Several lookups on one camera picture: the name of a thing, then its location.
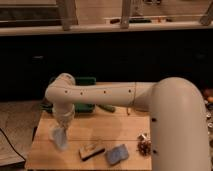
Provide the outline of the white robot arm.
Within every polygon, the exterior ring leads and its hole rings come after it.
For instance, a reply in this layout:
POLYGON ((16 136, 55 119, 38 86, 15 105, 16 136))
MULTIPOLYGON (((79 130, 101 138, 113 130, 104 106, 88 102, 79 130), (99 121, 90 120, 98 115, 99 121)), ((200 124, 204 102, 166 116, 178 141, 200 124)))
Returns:
POLYGON ((62 73, 45 97, 56 115, 75 103, 130 107, 150 116, 152 171, 211 171, 205 102, 199 89, 180 77, 158 82, 119 82, 79 86, 62 73))

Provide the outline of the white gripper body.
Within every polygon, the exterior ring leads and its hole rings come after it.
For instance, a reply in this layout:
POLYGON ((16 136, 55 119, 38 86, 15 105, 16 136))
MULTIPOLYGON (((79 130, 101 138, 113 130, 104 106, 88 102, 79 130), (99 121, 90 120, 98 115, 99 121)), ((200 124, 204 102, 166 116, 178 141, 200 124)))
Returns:
POLYGON ((67 130, 71 125, 71 121, 75 116, 75 106, 71 105, 67 110, 59 108, 58 106, 53 107, 53 116, 61 128, 67 130))

